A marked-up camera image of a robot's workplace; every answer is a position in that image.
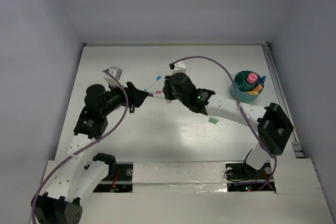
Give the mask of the green cap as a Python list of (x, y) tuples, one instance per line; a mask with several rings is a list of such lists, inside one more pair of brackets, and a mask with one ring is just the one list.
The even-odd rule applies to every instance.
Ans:
[(217, 118), (211, 116), (211, 117), (209, 117), (208, 121), (209, 121), (210, 123), (217, 124), (218, 121), (219, 121), (219, 119), (217, 119)]

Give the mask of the yellow orange cap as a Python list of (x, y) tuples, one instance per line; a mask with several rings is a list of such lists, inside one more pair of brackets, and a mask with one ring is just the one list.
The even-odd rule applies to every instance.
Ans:
[(248, 95), (259, 95), (258, 91), (248, 91), (247, 92)]

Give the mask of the orange highlighter cap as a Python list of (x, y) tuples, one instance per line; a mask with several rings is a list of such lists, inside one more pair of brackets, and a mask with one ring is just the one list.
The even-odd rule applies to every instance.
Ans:
[(263, 88), (264, 88), (264, 86), (259, 84), (257, 87), (254, 88), (254, 91), (260, 92)]

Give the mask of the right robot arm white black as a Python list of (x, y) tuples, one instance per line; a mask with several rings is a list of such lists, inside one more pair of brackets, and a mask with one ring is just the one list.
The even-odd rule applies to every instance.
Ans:
[(263, 107), (222, 97), (212, 90), (196, 88), (182, 72), (165, 77), (163, 93), (166, 100), (179, 100), (194, 113), (249, 127), (258, 144), (241, 166), (248, 178), (258, 175), (266, 161), (283, 154), (293, 132), (293, 125), (280, 105), (272, 102)]

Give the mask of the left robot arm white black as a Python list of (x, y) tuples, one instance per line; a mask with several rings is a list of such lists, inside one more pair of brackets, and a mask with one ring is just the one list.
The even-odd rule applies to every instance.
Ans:
[(86, 89), (83, 107), (67, 157), (46, 177), (32, 199), (33, 223), (79, 223), (82, 204), (103, 179), (116, 174), (116, 159), (96, 153), (95, 147), (107, 137), (108, 115), (120, 106), (138, 108), (149, 93), (127, 82), (109, 90), (100, 84)]

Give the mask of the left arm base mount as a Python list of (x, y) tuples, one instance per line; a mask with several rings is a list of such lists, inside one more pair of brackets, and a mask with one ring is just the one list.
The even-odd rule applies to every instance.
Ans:
[(95, 187), (94, 193), (131, 193), (133, 163), (118, 163), (110, 154), (98, 153), (86, 166), (88, 170), (93, 161), (101, 161), (108, 166), (107, 176)]

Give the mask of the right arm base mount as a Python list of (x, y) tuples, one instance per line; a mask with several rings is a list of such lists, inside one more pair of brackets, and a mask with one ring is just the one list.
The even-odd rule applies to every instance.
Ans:
[(266, 161), (260, 169), (254, 169), (246, 164), (247, 157), (242, 162), (226, 163), (223, 177), (226, 179), (228, 192), (272, 191), (276, 192), (273, 178), (274, 169), (270, 161)]

